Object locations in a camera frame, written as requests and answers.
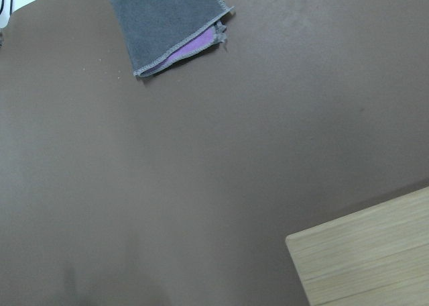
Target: gray cloth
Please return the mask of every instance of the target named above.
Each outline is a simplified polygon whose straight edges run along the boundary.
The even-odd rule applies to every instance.
[[[223,0],[110,0],[134,75],[164,61],[230,12]]]

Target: folded cloth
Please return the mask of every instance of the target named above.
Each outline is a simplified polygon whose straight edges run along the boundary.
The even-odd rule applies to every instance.
[[[147,77],[225,39],[223,0],[110,0],[135,76]]]

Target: wooden board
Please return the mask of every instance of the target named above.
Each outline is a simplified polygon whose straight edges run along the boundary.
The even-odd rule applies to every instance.
[[[286,238],[311,306],[429,305],[429,188]]]

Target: wood grain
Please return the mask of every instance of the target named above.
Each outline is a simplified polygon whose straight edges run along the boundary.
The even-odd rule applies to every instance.
[[[311,306],[429,305],[429,188],[286,238]]]

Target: gray surface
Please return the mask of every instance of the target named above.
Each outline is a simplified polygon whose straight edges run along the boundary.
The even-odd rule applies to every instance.
[[[13,15],[1,305],[70,294],[64,267],[99,303],[306,305],[287,234],[428,185],[427,0],[226,1],[227,49],[145,82],[108,0]]]

